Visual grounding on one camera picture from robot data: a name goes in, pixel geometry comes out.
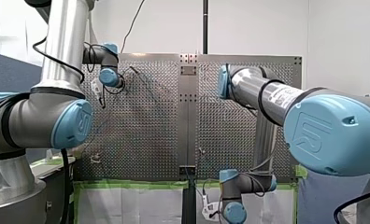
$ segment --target black band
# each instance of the black band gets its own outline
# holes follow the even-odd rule
[[[16,104],[17,102],[13,102],[13,103],[10,103],[8,105],[5,106],[4,108],[4,113],[2,114],[2,118],[1,118],[1,129],[2,129],[2,135],[4,136],[5,138],[5,141],[11,146],[11,147],[14,147],[14,148],[21,148],[19,146],[17,146],[17,144],[13,141],[12,137],[11,137],[11,134],[10,134],[10,130],[9,130],[9,119],[10,119],[10,114],[13,110],[13,106]]]
[[[241,200],[241,197],[222,198],[223,201]]]
[[[290,104],[290,106],[288,107],[287,109],[287,112],[285,114],[285,116],[287,116],[288,112],[290,111],[290,108],[293,107],[294,105],[298,104],[299,102],[301,102],[303,99],[305,99],[308,95],[310,95],[311,93],[315,92],[315,91],[321,91],[321,90],[326,90],[327,88],[323,88],[323,87],[316,87],[316,88],[312,88],[310,90],[307,90],[307,91],[304,91],[302,92],[298,97],[295,98],[295,100]]]
[[[25,155],[25,149],[20,149],[12,152],[6,152],[6,153],[1,153],[0,154],[0,161],[2,160],[8,160],[16,157],[20,157]]]
[[[54,93],[73,96],[79,99],[86,99],[85,95],[80,92],[55,87],[35,87],[31,89],[31,93]]]
[[[266,74],[266,71],[264,71],[264,68],[262,68],[260,66],[260,69],[261,69],[261,72],[262,72],[262,77],[267,78],[267,74]]]
[[[118,68],[117,65],[107,65],[107,64],[101,64],[101,69],[103,68]]]
[[[49,7],[51,5],[51,0],[43,0],[43,1],[25,0],[25,2],[30,7]]]
[[[259,110],[261,111],[261,113],[264,115],[264,117],[269,120],[270,122],[276,124],[276,125],[279,125],[277,122],[275,122],[272,118],[270,118],[270,116],[266,113],[266,111],[264,110],[263,108],[263,104],[262,104],[262,96],[263,96],[263,91],[264,89],[271,83],[273,82],[278,82],[278,83],[281,83],[281,84],[284,84],[283,81],[279,80],[279,79],[270,79],[268,80],[267,82],[265,82],[261,88],[260,88],[260,91],[258,93],[258,107],[259,107]]]

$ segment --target vertical metal post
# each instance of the vertical metal post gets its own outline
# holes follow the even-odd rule
[[[203,0],[203,54],[208,54],[208,0]]]

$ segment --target metal frame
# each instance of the metal frame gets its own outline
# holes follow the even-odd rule
[[[221,107],[217,107],[214,111],[210,111],[213,115],[218,115],[220,108],[230,109],[235,112],[235,116],[246,117],[246,120],[252,120],[250,114],[245,114],[241,107],[233,102],[222,102],[217,99],[216,92],[214,91],[216,84],[211,81],[210,91],[205,89],[203,83],[206,81],[203,78],[206,77],[206,69],[210,75],[215,73],[214,69],[217,69],[219,64],[232,63],[239,65],[254,65],[254,66],[267,66],[277,71],[279,77],[287,77],[291,82],[290,85],[294,87],[301,87],[301,63],[300,57],[282,57],[282,56],[227,56],[227,55],[194,55],[194,54],[121,54],[120,55],[120,68],[119,71],[123,71],[129,65],[135,68],[139,67],[141,72],[148,69],[151,71],[151,75],[155,76],[152,83],[149,85],[151,90],[147,90],[145,84],[143,84],[133,72],[127,71],[124,76],[126,77],[127,88],[130,88],[129,92],[123,92],[118,96],[108,95],[107,104],[108,108],[102,110],[98,101],[93,96],[90,90],[90,81],[97,77],[98,67],[92,74],[87,75],[84,85],[84,92],[91,100],[95,109],[95,121],[89,142],[94,139],[85,152],[83,152],[83,160],[80,161],[76,168],[76,176],[78,179],[99,179],[99,178],[131,178],[134,180],[179,180],[183,175],[179,173],[180,167],[185,167],[187,171],[190,171],[188,175],[192,175],[192,168],[198,167],[199,169],[205,168],[203,162],[200,161],[202,155],[200,154],[199,147],[203,144],[204,138],[201,136],[202,129],[206,127],[201,126],[201,113],[206,112],[206,97],[211,101],[212,105],[221,104]],[[146,94],[147,91],[162,93],[157,102],[151,102]],[[162,105],[167,110],[165,112],[158,112],[154,110],[154,104]],[[101,120],[110,117],[111,121],[107,124],[108,128],[113,128],[113,133],[100,132],[101,127],[98,125]],[[156,141],[160,141],[160,145],[153,146],[154,142],[147,144],[137,145],[133,144],[126,148],[125,138],[137,138],[139,135],[132,136],[131,133],[143,132],[139,127],[146,124],[152,119],[160,117],[161,121],[168,123],[167,127],[173,128],[171,133],[164,131],[163,133],[156,133]],[[225,120],[221,121],[222,116],[212,117],[217,122],[226,123]],[[127,122],[125,119],[132,119],[132,122]],[[150,132],[157,132],[148,126]],[[255,127],[247,126],[247,123],[238,127],[238,131],[241,133],[248,130],[248,133],[255,131]],[[240,134],[234,142],[238,142],[243,148],[244,146],[252,145],[252,136],[249,139],[244,139],[244,135]],[[166,143],[171,141],[169,144],[172,151],[168,152]],[[283,160],[288,163],[281,166],[288,166],[296,164],[293,157],[289,157],[290,152],[287,150],[285,143],[282,141],[278,143],[278,147],[282,148],[280,151],[287,151],[285,154],[286,159]],[[101,163],[91,163],[90,157],[96,153],[101,154]],[[215,152],[209,152],[208,157],[214,161],[214,168],[208,169],[208,171],[196,173],[197,178],[211,178],[218,177],[220,168],[227,167],[227,161],[223,161],[220,154]],[[252,165],[252,147],[249,147],[248,152],[242,152],[243,157],[249,156],[246,161],[249,161],[249,165]],[[238,168],[244,170],[244,162],[236,164],[235,160],[232,160],[229,156],[228,161],[231,168]],[[294,176],[294,170],[290,170],[286,176],[279,176],[279,182],[292,182]]]

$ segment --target wire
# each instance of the wire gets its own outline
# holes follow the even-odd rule
[[[61,149],[61,154],[63,156],[63,164],[64,164],[64,207],[63,213],[61,217],[60,224],[65,224],[66,220],[68,219],[68,207],[69,207],[69,197],[70,197],[70,190],[71,190],[71,183],[69,179],[69,161],[68,161],[68,154],[66,152],[66,148]]]
[[[207,180],[205,181],[205,183],[203,183],[202,192],[203,192],[203,194],[204,194],[204,195],[206,195],[206,190],[205,190],[206,182],[211,182],[211,179],[207,179]]]
[[[218,211],[219,211],[219,216],[218,216],[218,220],[220,221],[220,224],[222,223],[221,222],[221,216],[223,216],[223,213],[221,211],[221,202],[222,202],[222,190],[221,190],[221,195],[220,195],[220,199],[218,200]]]
[[[186,167],[184,167],[184,168],[185,168],[185,174],[188,178],[189,183],[194,187],[194,189],[196,189],[196,191],[200,194],[200,197],[202,197],[202,199],[203,199],[203,194],[200,192],[200,190],[194,184],[194,180],[189,177],[187,168]]]
[[[342,209],[346,208],[347,206],[351,205],[351,204],[354,204],[354,203],[358,203],[360,201],[363,201],[363,200],[366,200],[366,199],[369,199],[370,198],[370,193],[367,193],[367,194],[364,194],[360,197],[357,197],[355,199],[352,199],[348,202],[345,202],[343,204],[341,204],[340,206],[338,206],[335,210],[334,210],[334,221],[336,224],[339,224],[339,214],[342,213]]]
[[[33,45],[33,49],[34,49],[36,52],[38,52],[38,53],[42,54],[43,56],[45,56],[45,57],[49,58],[50,60],[52,60],[52,61],[54,61],[54,62],[56,62],[56,63],[58,63],[58,64],[60,64],[60,65],[66,66],[66,67],[68,67],[68,68],[70,68],[70,69],[72,69],[72,70],[76,71],[77,73],[79,73],[79,74],[81,75],[80,83],[83,83],[83,81],[85,80],[85,74],[84,74],[80,69],[78,69],[78,68],[76,68],[75,66],[72,66],[72,65],[70,65],[70,64],[68,64],[68,63],[65,63],[65,62],[63,62],[63,61],[61,61],[61,60],[58,60],[58,59],[56,59],[56,58],[54,58],[54,57],[50,56],[49,54],[47,54],[47,53],[45,53],[45,52],[42,52],[40,49],[38,49],[38,48],[37,48],[37,46],[41,45],[41,44],[42,44],[42,43],[44,43],[45,41],[46,41],[46,37],[45,37],[45,38],[43,38],[41,41],[34,43],[34,45]]]
[[[86,67],[87,67],[87,71],[89,73],[92,73],[94,71],[94,68],[95,68],[95,64],[97,62],[97,56],[95,54],[95,49],[93,48],[93,46],[91,44],[89,44],[88,42],[84,42],[88,47],[88,56],[89,56],[89,61],[92,61],[92,68],[89,67],[89,64],[86,64]]]
[[[252,176],[252,175],[250,175],[248,173],[240,173],[240,175],[248,176],[251,179],[252,188],[254,188],[254,181],[255,181],[255,183],[257,183],[257,185],[261,188],[261,190],[262,190],[263,193],[262,194],[258,194],[257,192],[255,192],[254,194],[256,196],[258,196],[258,197],[261,197],[261,198],[264,196],[264,194],[265,194],[264,187],[263,187],[263,185],[261,184],[261,182],[258,179],[256,179],[254,176]]]
[[[107,53],[111,54],[112,56],[114,56],[116,58],[116,61],[117,63],[119,62],[119,58],[118,58],[118,55],[115,54],[114,52],[112,52],[109,48],[103,46],[103,45],[97,45],[97,44],[90,44],[88,42],[84,42],[84,44],[86,44],[88,46],[88,50],[87,50],[87,53],[88,53],[88,57],[89,57],[89,62],[92,63],[92,68],[89,67],[89,65],[87,64],[87,70],[89,73],[93,72],[94,71],[94,68],[96,66],[96,62],[97,62],[97,56],[96,56],[96,52],[95,52],[95,47],[98,47],[98,48],[101,48],[101,49],[104,49]],[[103,109],[105,109],[107,107],[107,103],[106,103],[106,92],[108,92],[109,94],[113,94],[113,95],[117,95],[119,93],[121,93],[124,88],[126,87],[126,81],[124,79],[124,76],[122,74],[118,74],[118,76],[120,77],[121,79],[121,89],[117,92],[113,92],[113,91],[110,91],[107,86],[103,85],[103,90],[102,90],[102,96],[98,99],[98,102],[100,103],[100,105],[102,106]]]
[[[130,25],[130,29],[129,29],[129,32],[127,32],[127,35],[124,37],[124,39],[123,39],[123,44],[121,45],[121,53],[123,53],[123,51],[124,51],[124,47],[126,46],[126,39],[127,39],[127,37],[130,35],[130,33],[132,32],[132,30],[133,30],[133,26],[134,26],[134,24],[135,24],[135,20],[136,20],[136,18],[137,18],[137,16],[138,16],[138,13],[139,13],[139,11],[141,10],[141,8],[142,8],[142,5],[144,5],[144,2],[145,2],[145,0],[142,0],[141,1],[141,4],[139,5],[139,7],[138,7],[138,10],[137,10],[137,12],[136,12],[136,14],[135,14],[135,17],[133,18],[133,21],[132,21],[132,24]]]

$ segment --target robotic arm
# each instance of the robotic arm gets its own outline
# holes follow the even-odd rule
[[[82,64],[101,64],[104,85],[123,85],[115,45],[84,48],[94,0],[30,2],[49,7],[49,31],[40,82],[27,93],[0,93],[0,223],[45,223],[45,183],[34,179],[25,149],[71,148],[86,140],[93,112],[79,87]],[[49,5],[37,5],[42,2]]]
[[[370,97],[325,88],[302,91],[279,79],[261,76],[266,73],[272,72],[262,67],[223,66],[220,98],[256,108],[271,123],[283,126],[291,154],[308,169],[323,175],[370,174]],[[246,215],[242,205],[237,205],[235,214],[226,211],[230,203],[225,201],[230,202],[231,195],[227,192],[230,179],[222,175],[225,173],[220,174],[223,216],[230,223],[243,223]]]

